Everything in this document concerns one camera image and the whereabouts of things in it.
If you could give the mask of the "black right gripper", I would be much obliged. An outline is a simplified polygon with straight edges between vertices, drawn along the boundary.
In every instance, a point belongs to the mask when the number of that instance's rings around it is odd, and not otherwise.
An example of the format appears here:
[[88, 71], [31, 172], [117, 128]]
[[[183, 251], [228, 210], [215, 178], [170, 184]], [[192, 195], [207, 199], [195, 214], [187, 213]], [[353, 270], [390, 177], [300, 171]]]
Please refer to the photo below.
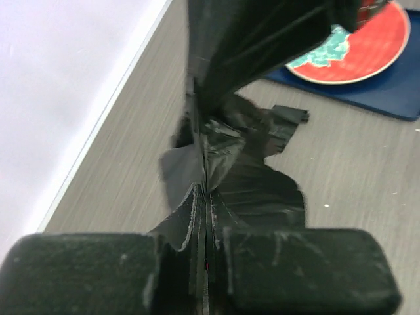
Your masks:
[[361, 1], [188, 1], [188, 78], [198, 108], [321, 44], [339, 24], [358, 26]]

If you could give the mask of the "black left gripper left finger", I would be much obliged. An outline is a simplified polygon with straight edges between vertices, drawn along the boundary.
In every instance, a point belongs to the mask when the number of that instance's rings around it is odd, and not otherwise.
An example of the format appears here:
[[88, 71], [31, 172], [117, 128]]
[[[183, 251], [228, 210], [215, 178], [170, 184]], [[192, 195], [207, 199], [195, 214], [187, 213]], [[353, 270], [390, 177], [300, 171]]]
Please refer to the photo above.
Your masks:
[[1, 265], [2, 314], [201, 314], [200, 185], [149, 233], [32, 234]]

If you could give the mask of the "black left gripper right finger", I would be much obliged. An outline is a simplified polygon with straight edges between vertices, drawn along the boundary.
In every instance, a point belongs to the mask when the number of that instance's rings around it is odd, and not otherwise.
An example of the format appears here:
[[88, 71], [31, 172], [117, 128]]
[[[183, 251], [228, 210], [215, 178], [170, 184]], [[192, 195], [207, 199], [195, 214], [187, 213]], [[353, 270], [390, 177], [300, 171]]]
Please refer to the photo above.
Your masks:
[[210, 314], [394, 314], [402, 295], [368, 232], [244, 226], [209, 198]]

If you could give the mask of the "black trash bag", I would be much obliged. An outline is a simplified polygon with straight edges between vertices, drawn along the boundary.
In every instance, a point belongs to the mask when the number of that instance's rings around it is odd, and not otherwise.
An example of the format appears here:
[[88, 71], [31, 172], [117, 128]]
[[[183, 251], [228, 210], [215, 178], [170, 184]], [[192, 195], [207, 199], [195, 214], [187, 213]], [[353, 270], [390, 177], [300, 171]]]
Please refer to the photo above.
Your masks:
[[165, 231], [185, 232], [198, 214], [209, 226], [306, 224], [305, 197], [289, 176], [265, 159], [283, 152], [306, 110], [256, 107], [238, 95], [225, 97], [211, 113], [193, 77], [186, 82], [186, 106], [172, 148], [161, 158], [169, 216]]

